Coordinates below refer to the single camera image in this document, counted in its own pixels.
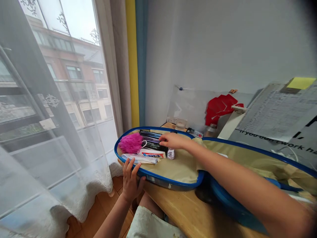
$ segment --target white wall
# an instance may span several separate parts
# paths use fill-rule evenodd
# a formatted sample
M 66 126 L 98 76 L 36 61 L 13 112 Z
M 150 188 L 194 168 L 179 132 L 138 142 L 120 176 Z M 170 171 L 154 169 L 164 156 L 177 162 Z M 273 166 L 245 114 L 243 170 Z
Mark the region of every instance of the white wall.
M 166 120 L 172 86 L 255 93 L 317 76 L 316 39 L 296 0 L 149 1 L 146 125 Z

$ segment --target small cup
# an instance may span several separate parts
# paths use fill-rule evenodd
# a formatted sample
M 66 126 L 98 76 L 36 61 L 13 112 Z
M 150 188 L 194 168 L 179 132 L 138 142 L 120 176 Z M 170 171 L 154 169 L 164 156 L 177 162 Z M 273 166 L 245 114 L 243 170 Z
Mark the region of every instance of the small cup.
M 177 119 L 175 129 L 182 131 L 186 126 L 187 121 L 184 119 Z

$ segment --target toothpaste box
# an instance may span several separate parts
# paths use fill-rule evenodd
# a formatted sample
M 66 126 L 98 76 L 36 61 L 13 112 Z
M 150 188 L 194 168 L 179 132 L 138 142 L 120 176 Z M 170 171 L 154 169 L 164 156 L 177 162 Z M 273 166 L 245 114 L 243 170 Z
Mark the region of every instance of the toothpaste box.
M 155 158 L 166 158 L 164 151 L 150 150 L 150 149 L 141 149 L 139 155 Z

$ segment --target white bottle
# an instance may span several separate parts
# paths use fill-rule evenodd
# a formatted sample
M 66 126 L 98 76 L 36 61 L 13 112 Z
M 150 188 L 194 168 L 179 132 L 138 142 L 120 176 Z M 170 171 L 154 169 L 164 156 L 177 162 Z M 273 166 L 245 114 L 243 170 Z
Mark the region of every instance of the white bottle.
M 211 123 L 210 126 L 207 127 L 207 129 L 205 130 L 203 137 L 215 137 L 216 136 L 216 129 L 217 129 L 217 125 Z

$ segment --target person's right hand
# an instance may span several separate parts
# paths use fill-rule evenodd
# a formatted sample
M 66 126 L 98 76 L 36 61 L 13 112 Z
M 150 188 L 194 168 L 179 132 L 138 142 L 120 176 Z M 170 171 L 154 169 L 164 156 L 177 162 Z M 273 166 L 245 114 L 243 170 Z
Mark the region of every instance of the person's right hand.
M 159 140 L 161 141 L 159 143 L 160 145 L 170 147 L 172 149 L 184 149 L 185 146 L 191 142 L 189 138 L 182 137 L 176 133 L 163 134 Z

